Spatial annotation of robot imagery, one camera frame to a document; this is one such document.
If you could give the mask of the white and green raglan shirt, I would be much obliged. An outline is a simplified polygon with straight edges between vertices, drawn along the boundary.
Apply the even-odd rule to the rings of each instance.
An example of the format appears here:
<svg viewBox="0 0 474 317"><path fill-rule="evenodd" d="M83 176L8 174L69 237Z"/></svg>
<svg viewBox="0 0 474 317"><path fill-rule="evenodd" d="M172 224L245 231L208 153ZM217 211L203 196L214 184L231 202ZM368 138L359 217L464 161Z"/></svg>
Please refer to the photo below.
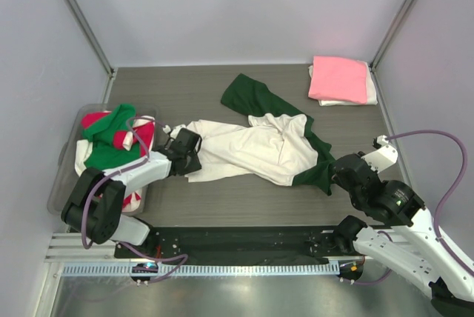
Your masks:
<svg viewBox="0 0 474 317"><path fill-rule="evenodd" d="M201 169L190 183L253 174L283 187L310 185L331 195L331 145L313 131L313 117L272 93L263 82L239 74L221 104L245 116L247 126L199 119L186 129L201 136Z"/></svg>

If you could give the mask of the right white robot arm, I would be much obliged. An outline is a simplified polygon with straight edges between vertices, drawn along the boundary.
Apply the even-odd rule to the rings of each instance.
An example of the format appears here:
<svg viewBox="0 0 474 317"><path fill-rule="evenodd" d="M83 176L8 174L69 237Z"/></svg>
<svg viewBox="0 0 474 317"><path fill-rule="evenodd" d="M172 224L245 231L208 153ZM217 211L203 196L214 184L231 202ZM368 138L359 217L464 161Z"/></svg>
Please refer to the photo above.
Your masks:
<svg viewBox="0 0 474 317"><path fill-rule="evenodd" d="M435 226L423 200L401 181L382 181L397 159L376 152L350 154L333 165L335 183L348 192L354 208L387 225L411 248L386 239L362 220L347 216L333 231L342 254L368 255L399 274L430 298L442 316L473 315L473 260Z"/></svg>

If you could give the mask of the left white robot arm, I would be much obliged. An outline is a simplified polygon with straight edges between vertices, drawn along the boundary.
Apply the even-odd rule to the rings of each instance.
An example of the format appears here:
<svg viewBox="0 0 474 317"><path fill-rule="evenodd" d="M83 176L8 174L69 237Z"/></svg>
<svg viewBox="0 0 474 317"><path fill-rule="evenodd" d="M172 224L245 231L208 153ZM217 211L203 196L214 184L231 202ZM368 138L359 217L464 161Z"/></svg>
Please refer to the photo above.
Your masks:
<svg viewBox="0 0 474 317"><path fill-rule="evenodd" d="M150 234L149 224L122 213L123 201L154 181L199 171L201 142L198 133L181 128L157 151L145 147L144 157L128 164L105 171L87 168L76 182L61 220L81 233L86 249L117 241L131 244L140 256L151 256L157 250L158 239Z"/></svg>

